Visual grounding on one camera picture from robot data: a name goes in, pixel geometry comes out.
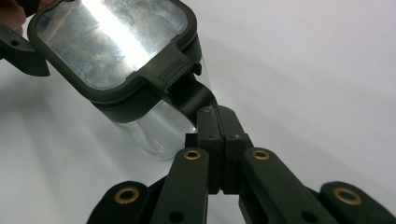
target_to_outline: brass ring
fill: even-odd
[[[132,195],[122,195],[124,193],[132,193]],[[139,190],[136,187],[128,186],[120,189],[114,196],[116,203],[127,204],[133,203],[139,197]]]
[[[189,161],[198,160],[201,157],[201,153],[199,151],[190,150],[184,153],[184,158]]]
[[[362,203],[361,196],[357,194],[355,191],[347,188],[336,188],[332,191],[335,197],[343,203],[347,203],[350,205],[360,205]],[[343,195],[343,193],[349,194],[351,197],[347,198]]]
[[[257,160],[261,160],[261,161],[270,159],[270,154],[268,154],[268,152],[263,151],[263,150],[254,150],[252,155],[254,158],[256,158]]]

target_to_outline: human hand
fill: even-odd
[[[38,9],[54,2],[54,0],[40,0]],[[0,0],[0,22],[9,26],[17,34],[22,35],[22,26],[26,22],[23,8],[16,0]]]

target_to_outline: transparent lid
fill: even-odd
[[[62,2],[36,22],[37,36],[97,90],[119,86],[187,27],[170,0]]]

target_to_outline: white table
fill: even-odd
[[[345,181],[396,215],[396,2],[184,2],[254,145],[312,189]],[[112,186],[167,174],[54,69],[0,71],[0,223],[84,223]],[[243,222],[236,196],[208,206],[208,223]]]

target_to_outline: white background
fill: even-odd
[[[184,2],[254,145],[312,189],[345,181],[396,215],[396,2]],[[0,223],[84,223],[112,186],[166,175],[53,69],[0,73]],[[208,223],[243,223],[238,210],[210,196]]]

